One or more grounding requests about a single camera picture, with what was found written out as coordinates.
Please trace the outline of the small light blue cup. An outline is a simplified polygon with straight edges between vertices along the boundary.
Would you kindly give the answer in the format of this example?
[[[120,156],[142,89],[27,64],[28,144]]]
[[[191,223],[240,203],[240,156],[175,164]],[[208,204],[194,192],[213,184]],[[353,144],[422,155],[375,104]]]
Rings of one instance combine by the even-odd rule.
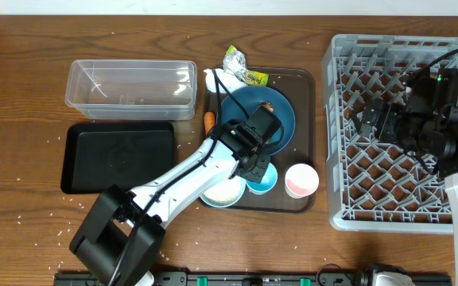
[[[278,181],[278,171],[272,163],[269,163],[267,170],[260,183],[247,181],[246,186],[255,195],[264,195],[270,191]]]

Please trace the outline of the orange carrot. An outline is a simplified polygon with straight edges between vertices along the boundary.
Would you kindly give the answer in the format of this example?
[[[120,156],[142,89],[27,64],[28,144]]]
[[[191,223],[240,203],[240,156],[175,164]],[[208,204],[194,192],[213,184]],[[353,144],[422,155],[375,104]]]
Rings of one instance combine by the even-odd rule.
[[[216,117],[215,114],[211,111],[208,111],[204,114],[204,131],[205,135],[208,136],[210,130],[216,124]]]

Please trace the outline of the white pink cup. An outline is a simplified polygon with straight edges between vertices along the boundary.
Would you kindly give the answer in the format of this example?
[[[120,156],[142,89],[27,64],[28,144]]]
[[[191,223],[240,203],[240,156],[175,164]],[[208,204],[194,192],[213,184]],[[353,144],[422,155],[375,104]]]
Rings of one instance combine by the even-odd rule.
[[[295,164],[285,173],[285,191],[294,199],[312,195],[319,185],[317,171],[308,164]]]

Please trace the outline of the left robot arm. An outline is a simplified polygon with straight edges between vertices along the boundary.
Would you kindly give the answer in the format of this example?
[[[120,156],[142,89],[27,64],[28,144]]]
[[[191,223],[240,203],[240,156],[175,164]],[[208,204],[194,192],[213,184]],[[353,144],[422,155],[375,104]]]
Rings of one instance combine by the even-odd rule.
[[[238,176],[262,181],[267,143],[282,128],[264,106],[245,121],[219,122],[200,147],[164,175],[102,192],[69,249],[102,285],[151,285],[149,270],[171,221],[211,187]]]

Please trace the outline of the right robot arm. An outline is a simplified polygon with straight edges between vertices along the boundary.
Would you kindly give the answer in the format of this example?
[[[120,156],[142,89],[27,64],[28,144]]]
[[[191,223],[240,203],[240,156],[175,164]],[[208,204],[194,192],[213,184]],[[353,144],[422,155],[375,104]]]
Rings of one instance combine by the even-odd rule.
[[[458,69],[441,69],[436,76],[418,72],[406,86],[406,104],[371,99],[351,115],[359,135],[393,144],[422,162],[435,157],[429,170],[444,181],[452,211],[456,284],[458,284]]]

